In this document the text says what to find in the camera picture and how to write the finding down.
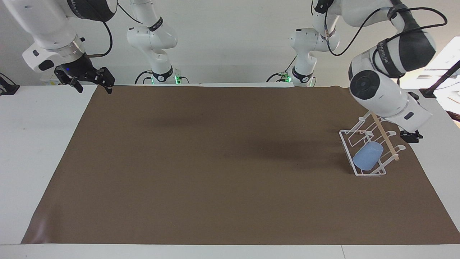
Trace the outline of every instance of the white tabletop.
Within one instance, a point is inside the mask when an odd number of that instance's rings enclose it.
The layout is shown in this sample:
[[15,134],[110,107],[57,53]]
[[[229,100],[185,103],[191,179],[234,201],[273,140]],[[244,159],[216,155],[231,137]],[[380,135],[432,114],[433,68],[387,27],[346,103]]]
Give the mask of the white tabletop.
[[[212,86],[289,87],[290,84]],[[23,86],[0,96],[0,258],[460,258],[460,245],[437,246],[173,246],[19,244],[95,90]],[[460,129],[434,99],[433,113],[412,149],[453,222],[460,229]]]

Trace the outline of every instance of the blue cup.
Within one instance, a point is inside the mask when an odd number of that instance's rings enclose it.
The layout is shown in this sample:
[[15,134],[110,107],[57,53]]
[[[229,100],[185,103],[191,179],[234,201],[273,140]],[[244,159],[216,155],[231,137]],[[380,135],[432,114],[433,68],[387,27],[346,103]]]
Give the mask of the blue cup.
[[364,171],[371,170],[379,161],[383,146],[377,142],[368,142],[353,157],[353,163]]

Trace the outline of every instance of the dish rack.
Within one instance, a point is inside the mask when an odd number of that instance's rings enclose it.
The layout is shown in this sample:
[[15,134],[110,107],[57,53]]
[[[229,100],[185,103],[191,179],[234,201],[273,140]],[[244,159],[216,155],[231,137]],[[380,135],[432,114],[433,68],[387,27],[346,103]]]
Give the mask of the dish rack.
[[[373,112],[368,112],[358,119],[358,123],[352,129],[339,131],[348,161],[356,176],[372,177],[385,175],[385,167],[392,161],[399,161],[398,153],[406,149],[404,145],[393,146],[390,137],[397,134],[395,131],[385,131],[382,126],[383,121],[385,121],[383,118],[378,117]],[[371,141],[378,142],[384,146],[384,152],[373,169],[363,171],[353,163],[351,150],[361,149]]]

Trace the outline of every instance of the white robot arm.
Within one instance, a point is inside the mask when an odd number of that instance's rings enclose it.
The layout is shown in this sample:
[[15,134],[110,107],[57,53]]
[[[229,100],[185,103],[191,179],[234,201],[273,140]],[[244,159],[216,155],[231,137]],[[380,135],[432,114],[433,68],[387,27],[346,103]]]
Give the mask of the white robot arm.
[[157,16],[153,0],[131,0],[131,8],[143,26],[129,28],[129,44],[146,56],[155,84],[175,82],[174,68],[164,49],[177,45],[176,32]]
[[30,33],[34,44],[23,58],[35,72],[55,69],[63,84],[78,92],[83,87],[78,81],[100,84],[110,94],[115,82],[105,67],[95,69],[83,48],[82,40],[70,26],[68,17],[108,21],[116,11],[117,0],[3,0],[6,7]]
[[436,48],[430,34],[420,29],[400,0],[314,0],[313,6],[314,29],[299,29],[291,39],[298,53],[297,63],[290,72],[294,84],[305,85],[311,79],[316,59],[310,56],[310,51],[329,51],[329,48],[333,51],[337,47],[335,24],[339,16],[354,27],[391,21],[397,34],[351,62],[350,92],[363,107],[409,133],[418,134],[418,128],[431,114],[391,78],[399,78],[431,61]]

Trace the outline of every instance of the brown mat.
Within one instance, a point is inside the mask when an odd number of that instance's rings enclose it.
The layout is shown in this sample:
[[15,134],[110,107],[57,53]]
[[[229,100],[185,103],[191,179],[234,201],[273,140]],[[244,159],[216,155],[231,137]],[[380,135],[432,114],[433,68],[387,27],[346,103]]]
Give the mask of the brown mat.
[[460,243],[410,148],[384,177],[352,174],[338,131],[366,111],[347,89],[113,92],[96,90],[23,244]]

